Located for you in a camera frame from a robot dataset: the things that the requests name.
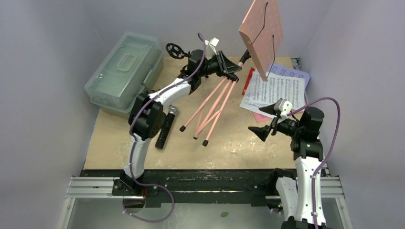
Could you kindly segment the pink sheet music page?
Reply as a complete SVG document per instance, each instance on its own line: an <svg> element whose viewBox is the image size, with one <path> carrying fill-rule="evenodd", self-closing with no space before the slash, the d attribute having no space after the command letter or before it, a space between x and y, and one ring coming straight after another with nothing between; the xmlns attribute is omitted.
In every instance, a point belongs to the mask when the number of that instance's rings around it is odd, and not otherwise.
<svg viewBox="0 0 405 229"><path fill-rule="evenodd" d="M275 117L274 115L260 111L259 107L252 106L252 107L248 107L246 109L253 112L254 119L257 123L264 122L264 121L270 121L271 119L273 119Z"/></svg>

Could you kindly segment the red sheet music page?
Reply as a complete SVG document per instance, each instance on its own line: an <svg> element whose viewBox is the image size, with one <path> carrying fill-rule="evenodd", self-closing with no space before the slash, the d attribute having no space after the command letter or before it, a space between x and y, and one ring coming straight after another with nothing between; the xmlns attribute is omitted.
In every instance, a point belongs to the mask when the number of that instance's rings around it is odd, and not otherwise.
<svg viewBox="0 0 405 229"><path fill-rule="evenodd" d="M251 78L252 78L253 72L254 72L255 70L256 70L256 69L253 68L253 67L250 69L249 74L248 74L247 79L246 79L246 82L245 82L245 85L244 85L244 88L243 88L243 91L242 91L242 95L245 95L245 93L246 93L246 91L247 91L247 88L248 88L248 86L249 86L250 80L251 80Z"/></svg>

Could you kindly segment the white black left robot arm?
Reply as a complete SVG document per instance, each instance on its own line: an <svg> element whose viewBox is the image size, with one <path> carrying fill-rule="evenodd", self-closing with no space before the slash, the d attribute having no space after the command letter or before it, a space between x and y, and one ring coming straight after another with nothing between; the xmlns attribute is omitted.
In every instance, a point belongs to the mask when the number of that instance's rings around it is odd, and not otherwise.
<svg viewBox="0 0 405 229"><path fill-rule="evenodd" d="M181 70L178 77L168 86L151 94L140 93L137 95L128 123L129 134L132 136L133 145L129 153L128 167L124 168L120 181L130 195L137 195L142 190L142 182L138 178L144 174L144 164L148 147L152 138L162 129L168 117L164 109L177 100L192 94L201 85L201 78L216 74L231 83L238 82L236 72L250 58L249 51L245 51L239 64L229 60L222 51L214 52L207 59L204 50L185 52L174 43L168 43L166 51L174 59L187 58L188 63Z"/></svg>

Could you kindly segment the pink music stand tripod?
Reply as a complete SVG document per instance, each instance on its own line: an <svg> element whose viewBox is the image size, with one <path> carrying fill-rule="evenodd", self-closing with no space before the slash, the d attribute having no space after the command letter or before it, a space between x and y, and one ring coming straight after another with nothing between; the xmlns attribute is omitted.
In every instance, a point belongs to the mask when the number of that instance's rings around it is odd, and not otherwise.
<svg viewBox="0 0 405 229"><path fill-rule="evenodd" d="M251 59L262 79L266 81L268 69L275 62L276 52L283 39L279 2L277 0L253 1L238 28L238 32L244 42L245 51L236 64L243 67L245 62ZM199 75L203 77L208 76L205 75L205 66L200 69ZM211 125L202 143L203 146L208 145L212 132L239 80L236 73L225 74L219 77L221 81L209 93L185 124L180 127L180 131L184 132L189 124L194 119L197 119L193 138L198 139L207 125Z"/></svg>

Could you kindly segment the black tripod mic stand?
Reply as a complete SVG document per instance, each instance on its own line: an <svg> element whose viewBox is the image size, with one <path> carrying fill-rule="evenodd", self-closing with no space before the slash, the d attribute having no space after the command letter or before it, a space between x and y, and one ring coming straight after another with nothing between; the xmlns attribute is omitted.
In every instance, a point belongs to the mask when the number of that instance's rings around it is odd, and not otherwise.
<svg viewBox="0 0 405 229"><path fill-rule="evenodd" d="M173 59L182 60L186 58L187 61L189 61L189 58L191 56L190 51L186 52L179 45L174 43L167 43L165 49L169 56Z"/></svg>

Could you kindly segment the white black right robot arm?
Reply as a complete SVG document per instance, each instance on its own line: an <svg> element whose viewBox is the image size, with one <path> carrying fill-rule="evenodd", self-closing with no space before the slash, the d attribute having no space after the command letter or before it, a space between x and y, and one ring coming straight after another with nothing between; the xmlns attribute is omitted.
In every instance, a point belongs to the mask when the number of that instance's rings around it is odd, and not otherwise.
<svg viewBox="0 0 405 229"><path fill-rule="evenodd" d="M280 132L291 137L291 151L297 176L293 172L276 169L276 177L268 181L268 188L279 194L285 217L283 229L324 229L326 219L321 201L321 168L323 145L318 136L324 113L316 107L305 109L300 120L288 118L292 103L284 99L261 107L260 111L274 118L270 125L249 127L262 141Z"/></svg>

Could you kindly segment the white sheet music page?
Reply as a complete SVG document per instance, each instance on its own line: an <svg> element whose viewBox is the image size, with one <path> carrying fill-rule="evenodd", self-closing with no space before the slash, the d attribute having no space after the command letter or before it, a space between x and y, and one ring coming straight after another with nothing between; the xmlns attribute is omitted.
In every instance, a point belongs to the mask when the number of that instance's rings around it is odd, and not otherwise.
<svg viewBox="0 0 405 229"><path fill-rule="evenodd" d="M260 104L260 103L256 103L256 102L251 102L250 101L250 91L246 90L244 97L240 103L240 107L246 110L249 110L255 114L261 115L261 116L265 116L268 118L274 118L275 115L272 114L268 114L266 112L263 112L261 110L259 110L262 107L267 106L267 104Z"/></svg>
<svg viewBox="0 0 405 229"><path fill-rule="evenodd" d="M293 80L288 76L270 73L264 81L260 74L254 71L247 89L250 91L251 102L271 105L280 98L291 102Z"/></svg>

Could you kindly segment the black silver condenser microphone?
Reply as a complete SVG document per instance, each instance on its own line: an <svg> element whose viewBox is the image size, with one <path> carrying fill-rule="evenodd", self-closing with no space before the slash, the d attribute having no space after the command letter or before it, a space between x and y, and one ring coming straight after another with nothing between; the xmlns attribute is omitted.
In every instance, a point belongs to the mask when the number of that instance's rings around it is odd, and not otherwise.
<svg viewBox="0 0 405 229"><path fill-rule="evenodd" d="M160 130L160 134L158 139L155 143L155 148L162 150L165 146L166 140L168 138L169 132L171 130L171 126L173 124L174 118L178 113L178 108L174 105L171 105L168 109L168 114L166 115L165 121L163 126Z"/></svg>

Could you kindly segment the lavender sheet music page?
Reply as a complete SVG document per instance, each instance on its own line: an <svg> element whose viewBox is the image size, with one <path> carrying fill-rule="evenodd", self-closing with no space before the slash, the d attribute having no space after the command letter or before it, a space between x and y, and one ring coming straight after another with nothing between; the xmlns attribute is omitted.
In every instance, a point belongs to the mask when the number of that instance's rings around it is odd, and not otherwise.
<svg viewBox="0 0 405 229"><path fill-rule="evenodd" d="M308 73L293 68L288 68L277 63L273 63L271 68L268 69L268 72L281 76L302 78L305 81L305 88L310 81L310 75Z"/></svg>

